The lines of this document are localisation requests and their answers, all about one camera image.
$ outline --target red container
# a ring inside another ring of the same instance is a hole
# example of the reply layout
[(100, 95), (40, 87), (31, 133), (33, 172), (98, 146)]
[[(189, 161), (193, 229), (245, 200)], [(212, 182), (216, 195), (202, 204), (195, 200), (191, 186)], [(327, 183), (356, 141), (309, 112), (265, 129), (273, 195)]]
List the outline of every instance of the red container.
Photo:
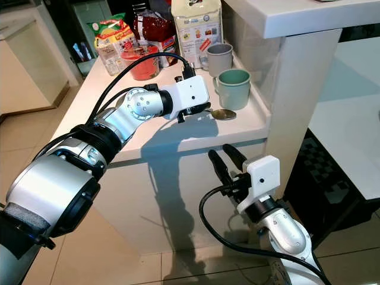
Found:
[[(158, 52), (157, 46), (140, 46), (134, 49), (129, 49), (121, 54), (127, 66), (132, 64), (139, 58), (151, 53)], [(132, 76), (135, 80), (148, 80), (151, 79), (160, 72), (159, 58), (150, 58), (131, 69)]]

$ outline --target metal spoon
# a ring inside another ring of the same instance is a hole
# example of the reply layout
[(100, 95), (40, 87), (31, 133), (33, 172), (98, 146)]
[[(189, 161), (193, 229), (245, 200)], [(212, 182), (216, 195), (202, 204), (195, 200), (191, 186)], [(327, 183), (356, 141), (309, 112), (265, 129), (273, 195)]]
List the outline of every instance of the metal spoon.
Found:
[(227, 109), (219, 109), (219, 110), (205, 110), (206, 112), (210, 112), (214, 119), (217, 120), (231, 120), (236, 117), (236, 113)]

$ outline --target green mug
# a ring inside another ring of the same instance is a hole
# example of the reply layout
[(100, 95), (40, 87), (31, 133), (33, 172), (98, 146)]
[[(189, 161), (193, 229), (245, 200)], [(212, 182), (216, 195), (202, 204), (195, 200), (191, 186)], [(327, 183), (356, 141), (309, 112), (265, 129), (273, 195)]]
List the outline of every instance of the green mug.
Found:
[(248, 102), (251, 75), (244, 69), (228, 69), (214, 77), (220, 106), (229, 110), (243, 109)]

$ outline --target red lid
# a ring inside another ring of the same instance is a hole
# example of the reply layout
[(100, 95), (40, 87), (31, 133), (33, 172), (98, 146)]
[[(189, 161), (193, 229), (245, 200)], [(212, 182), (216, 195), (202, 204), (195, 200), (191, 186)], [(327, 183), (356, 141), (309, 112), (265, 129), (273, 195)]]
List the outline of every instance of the red lid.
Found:
[(135, 47), (134, 49), (128, 49), (127, 51), (121, 54), (121, 57), (127, 61), (136, 61), (139, 58), (142, 58), (145, 55), (150, 55), (152, 53), (159, 52), (157, 46), (140, 46)]

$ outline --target gray mug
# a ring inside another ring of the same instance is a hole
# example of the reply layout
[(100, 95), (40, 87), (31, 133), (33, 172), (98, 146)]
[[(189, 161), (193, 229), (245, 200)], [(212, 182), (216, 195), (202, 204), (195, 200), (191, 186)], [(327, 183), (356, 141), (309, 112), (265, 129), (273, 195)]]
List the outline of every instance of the gray mug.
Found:
[(228, 69), (214, 77), (214, 87), (220, 106), (229, 110), (244, 108), (251, 89), (251, 75), (244, 69)]
[(224, 70), (232, 67), (232, 45), (218, 43), (207, 49), (208, 73), (216, 77)]

